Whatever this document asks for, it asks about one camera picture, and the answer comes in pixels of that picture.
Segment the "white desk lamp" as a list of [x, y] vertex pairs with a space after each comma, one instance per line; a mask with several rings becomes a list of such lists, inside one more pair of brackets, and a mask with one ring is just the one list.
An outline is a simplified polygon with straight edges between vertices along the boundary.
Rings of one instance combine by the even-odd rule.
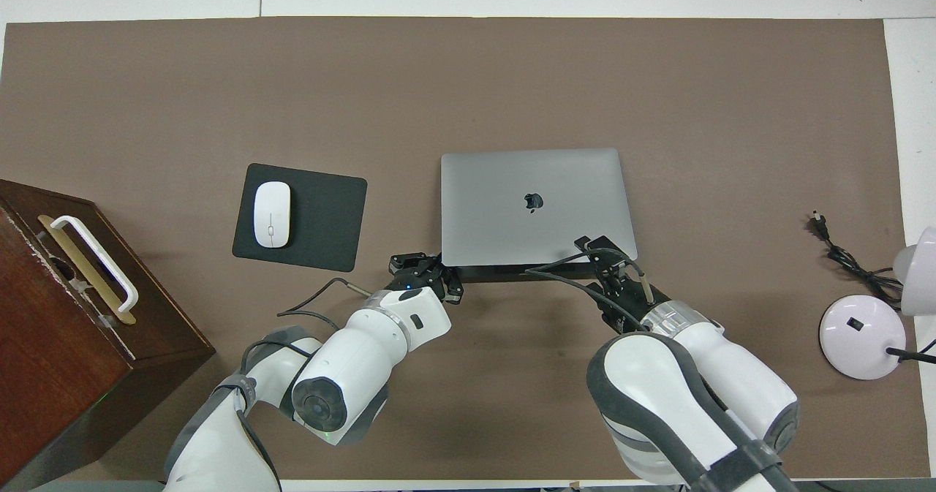
[[823, 216], [810, 219], [812, 231], [828, 245], [828, 256], [863, 280], [872, 295], [849, 295], [823, 313], [819, 340], [823, 355], [839, 372], [861, 381], [889, 375], [904, 361], [933, 363], [932, 340], [920, 352], [906, 351], [906, 332], [900, 316], [936, 316], [936, 227], [926, 228], [915, 245], [896, 258], [892, 278], [887, 269], [863, 269], [853, 256], [833, 244]]

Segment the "black mouse pad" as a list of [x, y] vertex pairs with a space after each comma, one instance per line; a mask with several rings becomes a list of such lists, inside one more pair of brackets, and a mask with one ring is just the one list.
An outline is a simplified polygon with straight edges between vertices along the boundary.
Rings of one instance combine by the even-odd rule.
[[[283, 249], [257, 245], [253, 233], [255, 189], [281, 181], [292, 192], [291, 236]], [[350, 272], [360, 243], [367, 181], [353, 176], [251, 163], [245, 173], [232, 254], [255, 261]]]

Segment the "white computer mouse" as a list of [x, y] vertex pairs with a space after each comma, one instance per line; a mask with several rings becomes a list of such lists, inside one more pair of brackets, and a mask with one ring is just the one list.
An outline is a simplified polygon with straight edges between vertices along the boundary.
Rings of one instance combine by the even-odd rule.
[[257, 245], [283, 249], [291, 236], [292, 192], [287, 183], [267, 181], [254, 193], [253, 233]]

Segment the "brown table mat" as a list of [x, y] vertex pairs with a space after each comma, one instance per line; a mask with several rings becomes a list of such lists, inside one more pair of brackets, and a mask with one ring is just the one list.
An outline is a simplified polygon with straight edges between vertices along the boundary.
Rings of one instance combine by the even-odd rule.
[[0, 178], [95, 202], [215, 356], [75, 480], [158, 479], [170, 443], [276, 313], [331, 273], [238, 259], [253, 162], [364, 178], [349, 279], [440, 249], [448, 153], [617, 148], [638, 262], [725, 326], [803, 409], [799, 478], [930, 473], [910, 363], [853, 381], [818, 321], [904, 246], [877, 20], [274, 17], [18, 23], [4, 36]]

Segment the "dark brown wooden box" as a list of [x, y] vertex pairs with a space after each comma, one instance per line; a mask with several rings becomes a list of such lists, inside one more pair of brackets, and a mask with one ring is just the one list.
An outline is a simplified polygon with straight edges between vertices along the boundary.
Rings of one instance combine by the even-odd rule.
[[214, 352], [94, 203], [0, 179], [0, 492], [96, 461]]

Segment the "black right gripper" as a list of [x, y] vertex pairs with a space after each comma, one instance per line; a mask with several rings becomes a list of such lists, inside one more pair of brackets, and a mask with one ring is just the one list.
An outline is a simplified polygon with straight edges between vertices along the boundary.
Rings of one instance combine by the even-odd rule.
[[596, 259], [596, 279], [605, 301], [596, 305], [604, 323], [616, 332], [646, 331], [645, 316], [655, 306], [653, 286], [643, 276], [632, 279], [622, 269], [622, 250], [608, 236], [575, 239], [574, 246], [589, 259]]

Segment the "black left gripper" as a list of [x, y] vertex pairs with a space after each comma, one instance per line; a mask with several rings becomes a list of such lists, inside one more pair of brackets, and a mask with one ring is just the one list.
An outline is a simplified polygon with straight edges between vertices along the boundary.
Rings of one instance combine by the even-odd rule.
[[464, 285], [458, 268], [442, 268], [439, 255], [424, 252], [395, 254], [389, 258], [391, 291], [412, 291], [428, 287], [442, 302], [458, 305], [464, 297]]

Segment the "grey Apple laptop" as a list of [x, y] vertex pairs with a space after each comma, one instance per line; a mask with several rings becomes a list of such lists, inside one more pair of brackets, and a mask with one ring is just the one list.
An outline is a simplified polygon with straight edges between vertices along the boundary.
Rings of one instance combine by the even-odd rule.
[[445, 154], [441, 236], [442, 263], [464, 281], [513, 280], [565, 257], [559, 272], [582, 278], [592, 271], [583, 236], [638, 256], [614, 148]]

